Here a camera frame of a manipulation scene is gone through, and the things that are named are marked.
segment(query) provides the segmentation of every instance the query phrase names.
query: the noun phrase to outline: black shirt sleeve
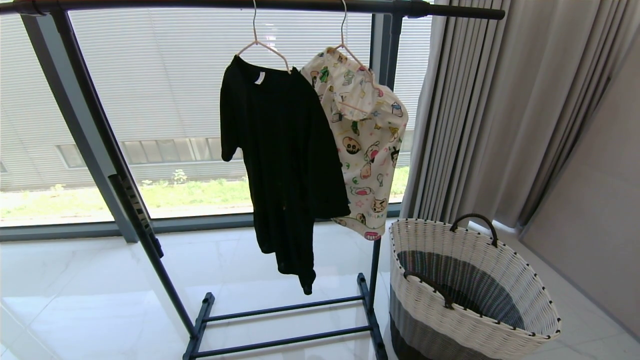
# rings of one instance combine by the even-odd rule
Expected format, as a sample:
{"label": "black shirt sleeve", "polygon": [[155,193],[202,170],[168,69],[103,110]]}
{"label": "black shirt sleeve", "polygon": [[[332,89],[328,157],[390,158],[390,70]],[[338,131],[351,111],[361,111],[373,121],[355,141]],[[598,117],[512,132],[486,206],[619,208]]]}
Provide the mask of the black shirt sleeve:
{"label": "black shirt sleeve", "polygon": [[351,211],[333,132],[316,92],[310,85],[307,90],[310,136],[305,177],[311,214],[315,218],[344,217]]}
{"label": "black shirt sleeve", "polygon": [[222,160],[231,161],[239,147],[237,119],[234,114],[233,97],[229,74],[225,73],[220,88],[220,144]]}

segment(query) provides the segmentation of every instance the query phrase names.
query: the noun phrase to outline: floor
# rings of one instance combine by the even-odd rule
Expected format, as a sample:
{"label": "floor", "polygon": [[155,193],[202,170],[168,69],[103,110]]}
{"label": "floor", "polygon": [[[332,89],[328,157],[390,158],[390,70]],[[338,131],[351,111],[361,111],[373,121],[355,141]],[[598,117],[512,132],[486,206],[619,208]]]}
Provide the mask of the floor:
{"label": "floor", "polygon": [[[314,293],[280,275],[272,255],[260,253],[253,229],[163,234],[163,261],[190,315],[204,294],[221,315],[299,302],[358,295],[356,275],[369,277],[372,243],[335,224],[316,225]],[[638,360],[640,344],[563,278],[515,240],[550,290],[563,334],[527,360]],[[122,239],[4,243],[2,360],[181,359],[188,337],[139,244]],[[389,342],[389,241],[383,239],[375,310]],[[262,316],[212,325],[201,350],[231,347],[366,325],[359,305]],[[368,334],[218,357],[218,359],[374,359]]]}

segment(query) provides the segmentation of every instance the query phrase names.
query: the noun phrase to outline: horizontal rack bar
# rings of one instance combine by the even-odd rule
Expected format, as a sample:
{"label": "horizontal rack bar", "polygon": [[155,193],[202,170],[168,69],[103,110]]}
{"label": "horizontal rack bar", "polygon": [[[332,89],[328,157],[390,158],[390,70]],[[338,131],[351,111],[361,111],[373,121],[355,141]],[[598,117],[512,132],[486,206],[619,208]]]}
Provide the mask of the horizontal rack bar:
{"label": "horizontal rack bar", "polygon": [[320,340],[320,339],[332,338],[334,336],[356,334],[358,332],[365,332],[365,331],[371,331],[371,326],[366,325],[366,326],[352,327],[350,329],[321,332],[319,334],[313,334],[313,335],[298,336],[297,338],[267,341],[264,343],[242,345],[239,347],[221,348],[219,350],[201,351],[193,354],[191,358],[198,359],[200,357],[225,355],[225,354],[232,354],[234,352],[250,351],[250,350],[257,350],[260,348],[277,347],[281,345],[303,343],[305,341]]}
{"label": "horizontal rack bar", "polygon": [[[504,10],[435,5],[421,0],[346,0],[354,13],[390,13],[424,17],[428,15],[501,20]],[[45,15],[59,10],[98,10],[114,8],[253,8],[252,0],[14,0],[0,4],[0,13]],[[257,0],[258,9],[343,12],[342,1],[334,0]]]}
{"label": "horizontal rack bar", "polygon": [[339,299],[323,300],[323,301],[316,301],[316,302],[307,302],[305,304],[297,304],[297,305],[289,305],[289,306],[281,306],[281,307],[272,307],[270,309],[246,311],[244,313],[235,313],[235,314],[218,315],[218,316],[208,316],[208,317],[204,318],[203,322],[214,322],[214,321],[220,321],[220,320],[245,318],[247,316],[256,316],[256,315],[264,315],[264,314],[271,314],[271,313],[279,313],[281,311],[307,309],[309,307],[332,305],[332,304],[341,304],[343,302],[362,301],[362,300],[364,300],[364,297],[362,295],[352,296],[352,297],[342,297],[342,298],[339,298]]}

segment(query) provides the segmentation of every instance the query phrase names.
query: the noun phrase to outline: grass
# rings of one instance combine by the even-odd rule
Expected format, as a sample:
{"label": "grass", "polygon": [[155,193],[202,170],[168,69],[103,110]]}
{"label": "grass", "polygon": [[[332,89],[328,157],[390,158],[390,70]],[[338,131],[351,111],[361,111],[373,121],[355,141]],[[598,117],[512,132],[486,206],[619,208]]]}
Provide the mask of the grass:
{"label": "grass", "polygon": [[[391,199],[401,197],[408,178],[408,167],[396,169]],[[154,210],[159,209],[191,211],[199,207],[225,209],[251,206],[247,181],[187,181],[182,173],[178,182],[183,183],[142,181],[139,184],[143,200],[152,216]],[[3,192],[0,193],[0,206],[3,220],[110,216],[97,188],[65,189],[63,185],[56,185],[46,191]]]}

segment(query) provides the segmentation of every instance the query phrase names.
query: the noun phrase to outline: white clothing tag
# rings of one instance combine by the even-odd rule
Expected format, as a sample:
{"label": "white clothing tag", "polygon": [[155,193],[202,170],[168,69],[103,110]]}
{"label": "white clothing tag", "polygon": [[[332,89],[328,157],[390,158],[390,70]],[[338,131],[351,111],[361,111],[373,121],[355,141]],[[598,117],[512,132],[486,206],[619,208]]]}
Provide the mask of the white clothing tag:
{"label": "white clothing tag", "polygon": [[260,71],[260,76],[258,76],[258,80],[255,81],[256,84],[260,85],[264,81],[264,71]]}

